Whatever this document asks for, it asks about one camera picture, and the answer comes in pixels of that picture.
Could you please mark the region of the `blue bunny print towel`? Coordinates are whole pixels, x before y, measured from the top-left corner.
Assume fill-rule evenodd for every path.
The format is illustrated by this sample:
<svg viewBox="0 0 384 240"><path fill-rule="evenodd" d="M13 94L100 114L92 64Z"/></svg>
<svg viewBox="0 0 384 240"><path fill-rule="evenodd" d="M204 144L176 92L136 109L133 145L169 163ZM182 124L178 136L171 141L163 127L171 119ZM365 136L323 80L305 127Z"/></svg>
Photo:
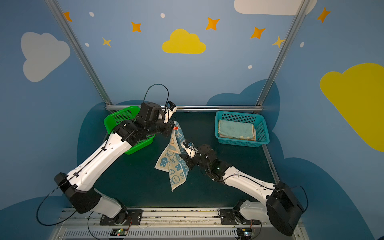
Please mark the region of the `blue bunny print towel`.
<svg viewBox="0 0 384 240"><path fill-rule="evenodd" d="M169 174L171 191L181 186L187 179L189 167L180 154L186 154L182 143L186 140L181 126L174 121L170 142L157 160L155 169Z"/></svg>

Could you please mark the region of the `teal yellow patterned towel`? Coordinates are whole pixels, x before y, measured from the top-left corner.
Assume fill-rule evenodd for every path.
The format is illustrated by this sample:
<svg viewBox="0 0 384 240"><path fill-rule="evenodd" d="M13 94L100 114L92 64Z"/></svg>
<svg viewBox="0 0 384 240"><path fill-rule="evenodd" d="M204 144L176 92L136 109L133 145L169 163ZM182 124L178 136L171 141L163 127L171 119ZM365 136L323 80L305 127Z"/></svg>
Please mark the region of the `teal yellow patterned towel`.
<svg viewBox="0 0 384 240"><path fill-rule="evenodd" d="M256 130L253 124L219 120L218 134L221 138L256 141Z"/></svg>

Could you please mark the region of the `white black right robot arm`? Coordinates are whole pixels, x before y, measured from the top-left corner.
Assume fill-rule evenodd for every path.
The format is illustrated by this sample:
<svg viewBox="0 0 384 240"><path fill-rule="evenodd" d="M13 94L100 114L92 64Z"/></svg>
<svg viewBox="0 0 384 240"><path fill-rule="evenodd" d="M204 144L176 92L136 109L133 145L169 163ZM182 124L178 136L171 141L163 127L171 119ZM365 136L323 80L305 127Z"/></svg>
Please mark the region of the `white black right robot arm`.
<svg viewBox="0 0 384 240"><path fill-rule="evenodd" d="M185 141L181 146L184 149L181 158L190 169L198 166L212 181L236 188L257 200L255 203L243 201L238 204L236 210L243 219L269 221L280 233L293 235L306 208L287 184L273 184L247 175L220 161L209 145L196 148L192 142Z"/></svg>

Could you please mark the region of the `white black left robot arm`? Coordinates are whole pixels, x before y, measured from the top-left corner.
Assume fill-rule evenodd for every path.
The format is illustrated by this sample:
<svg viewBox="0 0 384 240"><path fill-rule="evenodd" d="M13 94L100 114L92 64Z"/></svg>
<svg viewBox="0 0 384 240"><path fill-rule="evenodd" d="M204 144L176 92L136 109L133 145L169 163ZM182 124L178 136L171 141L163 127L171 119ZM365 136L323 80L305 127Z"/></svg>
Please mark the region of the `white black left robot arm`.
<svg viewBox="0 0 384 240"><path fill-rule="evenodd" d="M55 182L80 214L95 212L121 225L127 218L126 207L94 187L99 177L125 152L156 134L169 136L177 106L169 101L166 108L151 102L141 104L138 114L116 125L107 140L82 164L67 174L59 173Z"/></svg>

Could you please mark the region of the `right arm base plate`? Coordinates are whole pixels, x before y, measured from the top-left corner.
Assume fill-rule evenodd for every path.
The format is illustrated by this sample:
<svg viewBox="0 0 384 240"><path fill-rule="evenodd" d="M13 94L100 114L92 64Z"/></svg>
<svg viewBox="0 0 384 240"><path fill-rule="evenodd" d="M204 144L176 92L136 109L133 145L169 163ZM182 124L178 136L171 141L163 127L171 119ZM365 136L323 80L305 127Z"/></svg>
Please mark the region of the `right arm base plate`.
<svg viewBox="0 0 384 240"><path fill-rule="evenodd" d="M246 220L238 210L219 209L218 211L222 225L260 225L259 220Z"/></svg>

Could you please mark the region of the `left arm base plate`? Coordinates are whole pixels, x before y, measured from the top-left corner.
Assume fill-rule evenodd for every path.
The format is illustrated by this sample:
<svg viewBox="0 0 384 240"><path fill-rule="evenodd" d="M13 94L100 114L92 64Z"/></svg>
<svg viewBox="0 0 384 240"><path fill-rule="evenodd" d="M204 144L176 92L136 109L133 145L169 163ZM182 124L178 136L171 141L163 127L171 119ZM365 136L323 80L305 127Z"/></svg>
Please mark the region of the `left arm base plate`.
<svg viewBox="0 0 384 240"><path fill-rule="evenodd" d="M100 226L139 226L141 224L143 210L121 210L114 218L102 215Z"/></svg>

